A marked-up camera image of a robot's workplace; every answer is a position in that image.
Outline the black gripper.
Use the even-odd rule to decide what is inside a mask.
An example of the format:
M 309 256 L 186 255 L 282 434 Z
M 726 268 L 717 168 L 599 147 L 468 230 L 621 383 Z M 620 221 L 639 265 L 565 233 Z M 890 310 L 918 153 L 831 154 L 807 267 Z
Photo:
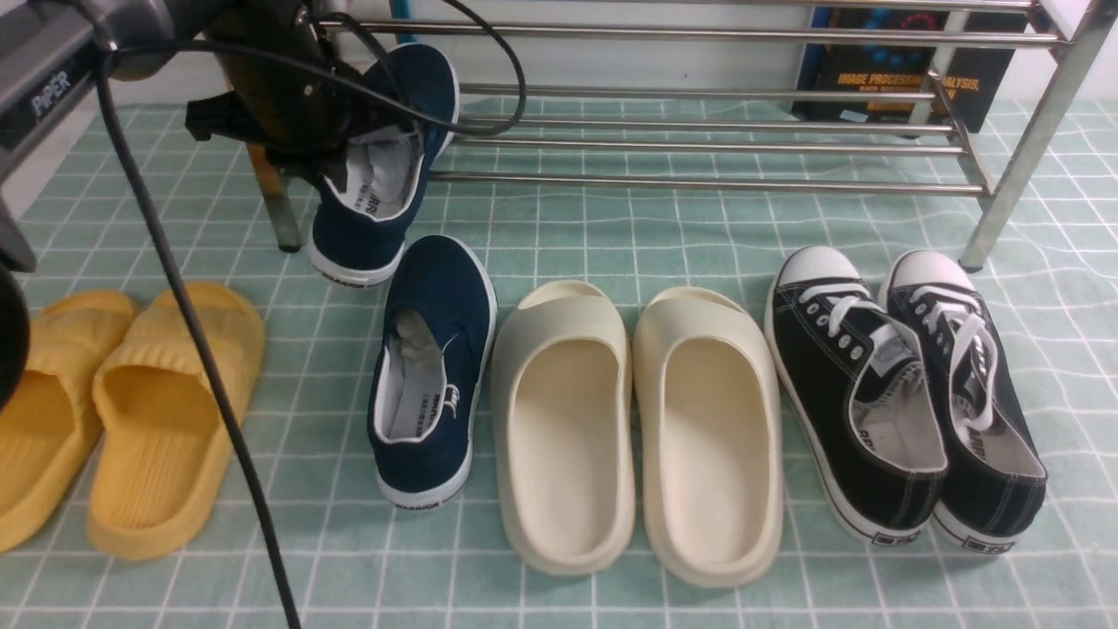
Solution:
M 375 87 L 340 59 L 307 1 L 236 1 L 203 36 Z M 383 128 L 416 128 L 402 113 L 280 63 L 240 53 L 217 53 L 216 59 L 229 93 L 189 103 L 184 127 L 197 141 L 221 136 L 263 147 L 271 164 L 316 187 L 332 182 L 343 190 L 352 140 Z

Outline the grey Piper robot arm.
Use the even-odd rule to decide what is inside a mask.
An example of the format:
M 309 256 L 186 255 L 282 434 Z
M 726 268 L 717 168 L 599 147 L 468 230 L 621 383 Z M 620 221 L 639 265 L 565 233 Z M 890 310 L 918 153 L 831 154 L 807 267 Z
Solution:
M 391 89 L 375 92 L 328 42 L 325 23 L 366 31 L 310 1 L 23 1 L 3 15 L 3 180 L 23 164 L 100 79 L 145 80 L 176 53 L 212 53 L 228 88 L 191 102 L 193 139 L 233 139 L 271 166 L 312 182 L 341 180 L 349 143 L 417 122 L 402 67 L 383 46 Z

